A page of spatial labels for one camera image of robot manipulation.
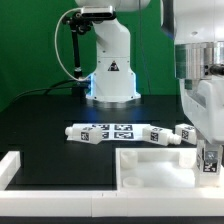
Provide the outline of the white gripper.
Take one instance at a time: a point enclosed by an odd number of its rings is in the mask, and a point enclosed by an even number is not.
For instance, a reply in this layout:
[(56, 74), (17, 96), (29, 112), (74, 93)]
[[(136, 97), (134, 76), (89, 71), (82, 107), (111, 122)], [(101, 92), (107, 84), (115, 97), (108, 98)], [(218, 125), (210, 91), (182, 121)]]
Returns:
[[(224, 78), (200, 80), (191, 90), (179, 84), (184, 114), (210, 144), (224, 144)], [(217, 151), (205, 152), (206, 163), (217, 161)]]

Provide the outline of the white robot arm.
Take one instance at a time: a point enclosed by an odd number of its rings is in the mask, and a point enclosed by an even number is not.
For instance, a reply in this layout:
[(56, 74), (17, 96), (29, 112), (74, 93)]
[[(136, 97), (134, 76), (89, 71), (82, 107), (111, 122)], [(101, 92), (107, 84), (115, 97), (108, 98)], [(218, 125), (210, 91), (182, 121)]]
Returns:
[[(75, 0), (80, 18), (96, 33), (96, 67), (90, 74), (92, 102), (138, 99), (128, 62), (135, 44), (153, 76), (170, 86), (178, 78), (183, 112), (196, 128), (197, 159), (218, 164), (224, 146), (224, 0)], [(139, 13), (139, 38), (116, 17)]]

